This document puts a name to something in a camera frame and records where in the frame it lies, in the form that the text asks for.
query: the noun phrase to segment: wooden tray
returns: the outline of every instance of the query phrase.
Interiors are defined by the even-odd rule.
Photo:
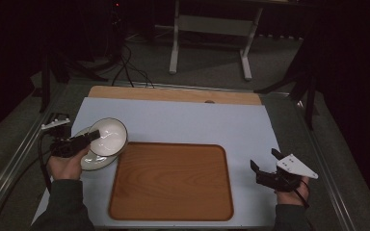
[[[225,150],[213,144],[130,142],[119,155],[109,214],[122,220],[231,219]]]

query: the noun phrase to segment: gray floor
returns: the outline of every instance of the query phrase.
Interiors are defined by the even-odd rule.
[[[255,90],[267,87],[283,77],[297,49],[299,40],[257,38],[249,55],[253,79],[243,78],[239,54],[234,47],[210,46],[201,42],[182,40],[179,49],[178,69],[170,75],[169,64],[172,41],[162,36],[151,42],[134,37],[126,42],[131,49],[130,63],[147,73],[156,87],[209,88],[221,90]],[[96,83],[78,74],[68,85],[52,83],[52,104],[48,112],[77,115],[82,98],[93,85],[110,85],[119,70],[115,66],[99,74],[110,79]],[[137,87],[144,86],[144,77],[134,70],[130,78]],[[38,86],[40,74],[32,76]],[[127,85],[122,72],[119,86]],[[314,131],[306,129],[302,110],[285,97],[291,85],[278,93],[262,95],[271,116],[281,151],[292,152],[308,163],[322,177],[311,182],[311,207],[307,215],[317,230],[370,230],[370,192],[357,169],[351,152],[327,109],[323,95],[317,93],[313,117]],[[37,157],[36,142],[21,143],[25,137],[36,140],[35,127],[46,119],[39,113],[40,99],[27,97],[0,124],[0,173],[12,157],[18,157],[18,169],[24,169]],[[10,175],[0,178],[10,179]],[[0,230],[27,230],[40,202],[44,183],[39,165],[33,165],[21,178],[6,202],[0,216]]]

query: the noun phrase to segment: dark background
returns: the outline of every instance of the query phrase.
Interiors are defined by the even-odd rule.
[[[75,60],[107,56],[119,47],[128,24],[149,39],[153,25],[172,25],[173,2],[0,0],[0,121],[34,90],[30,76],[41,70],[45,40]],[[257,34],[305,38],[286,78],[299,71],[316,77],[370,188],[370,1],[314,2],[331,9],[269,8]],[[251,17],[249,8],[240,13],[206,4],[189,4],[183,11]]]

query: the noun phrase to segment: human hand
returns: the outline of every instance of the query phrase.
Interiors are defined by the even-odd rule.
[[[305,201],[308,200],[309,188],[308,188],[309,178],[303,176],[300,186],[297,188],[297,192],[303,197]],[[279,192],[275,191],[277,194],[277,204],[291,204],[291,205],[301,205],[304,206],[303,201],[294,192]]]
[[[90,145],[69,158],[51,156],[48,164],[55,180],[79,180],[82,173],[81,159],[89,152]]]

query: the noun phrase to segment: sleeve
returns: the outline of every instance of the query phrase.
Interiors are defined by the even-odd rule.
[[[94,226],[83,204],[83,182],[53,181],[46,211],[35,220],[30,230],[93,231]]]
[[[305,217],[305,208],[300,205],[276,206],[276,231],[308,231],[311,230]]]

